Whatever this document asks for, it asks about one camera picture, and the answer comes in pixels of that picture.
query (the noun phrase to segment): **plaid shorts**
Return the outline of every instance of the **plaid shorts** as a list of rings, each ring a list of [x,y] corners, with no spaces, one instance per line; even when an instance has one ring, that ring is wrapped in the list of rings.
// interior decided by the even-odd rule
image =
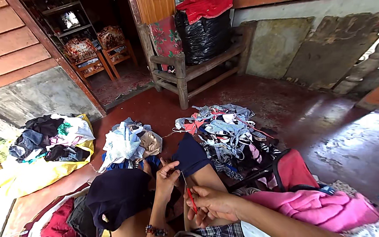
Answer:
[[[195,229],[192,232],[204,237],[244,237],[240,221],[225,226],[209,226],[205,229]]]

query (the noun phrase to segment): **beaded bracelet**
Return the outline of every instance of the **beaded bracelet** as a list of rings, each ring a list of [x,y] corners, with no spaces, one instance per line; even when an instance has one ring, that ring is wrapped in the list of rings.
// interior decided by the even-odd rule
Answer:
[[[146,226],[146,234],[154,234],[155,236],[166,236],[168,232],[166,229],[157,229],[153,227],[152,225]]]

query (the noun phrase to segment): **black plastic bag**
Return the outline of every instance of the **black plastic bag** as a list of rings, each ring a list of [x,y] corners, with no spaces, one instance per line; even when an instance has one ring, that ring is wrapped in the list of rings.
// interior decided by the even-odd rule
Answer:
[[[184,11],[175,14],[175,27],[182,39],[187,65],[198,65],[226,51],[232,44],[230,38],[230,10],[215,18],[202,17],[196,23],[188,22]]]

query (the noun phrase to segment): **wooden bench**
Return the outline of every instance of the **wooden bench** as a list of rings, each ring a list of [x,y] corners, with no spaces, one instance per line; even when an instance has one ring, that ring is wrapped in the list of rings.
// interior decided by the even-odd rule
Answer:
[[[186,67],[184,54],[178,54],[174,57],[155,56],[150,40],[150,31],[148,26],[146,24],[142,24],[137,28],[140,33],[141,45],[143,46],[146,54],[148,61],[147,63],[149,65],[157,91],[161,91],[162,88],[165,88],[177,94],[179,96],[179,104],[181,105],[182,110],[186,110],[188,108],[188,100],[200,92],[208,89],[234,73],[245,73],[249,57],[249,47],[255,31],[252,24],[241,24],[239,31],[242,33],[242,37],[240,37],[239,41],[235,42],[228,50],[207,62],[196,66]],[[214,67],[237,55],[239,55],[239,62],[236,67],[233,67],[227,72],[188,93],[188,81],[208,72]],[[167,73],[158,70],[156,65],[157,63],[174,66],[175,73]]]

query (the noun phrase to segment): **red scissors handle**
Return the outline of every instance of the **red scissors handle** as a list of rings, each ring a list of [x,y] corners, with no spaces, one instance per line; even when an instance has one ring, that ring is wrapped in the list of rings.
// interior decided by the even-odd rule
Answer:
[[[192,202],[192,205],[193,205],[193,208],[194,208],[194,212],[197,214],[198,213],[197,212],[197,206],[195,205],[194,199],[192,198],[190,188],[187,187],[187,191],[188,191],[188,196],[191,199],[191,202]]]

